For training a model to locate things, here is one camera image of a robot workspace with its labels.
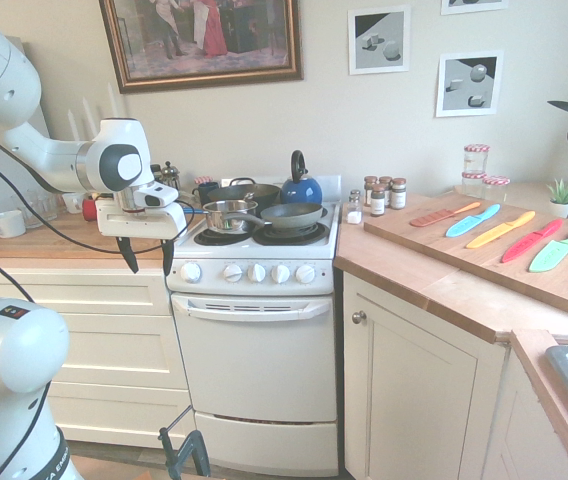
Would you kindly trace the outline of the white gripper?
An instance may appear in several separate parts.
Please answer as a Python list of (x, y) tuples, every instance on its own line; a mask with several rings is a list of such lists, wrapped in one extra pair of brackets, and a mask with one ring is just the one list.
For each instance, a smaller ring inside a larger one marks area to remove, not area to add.
[(147, 208), (141, 213), (125, 212), (113, 199), (98, 199), (95, 205), (98, 230), (104, 236), (117, 237), (118, 250), (132, 273), (137, 273), (139, 266), (129, 238), (147, 238), (162, 240), (163, 273), (165, 277), (170, 274), (173, 238), (187, 230), (185, 214), (179, 204)]

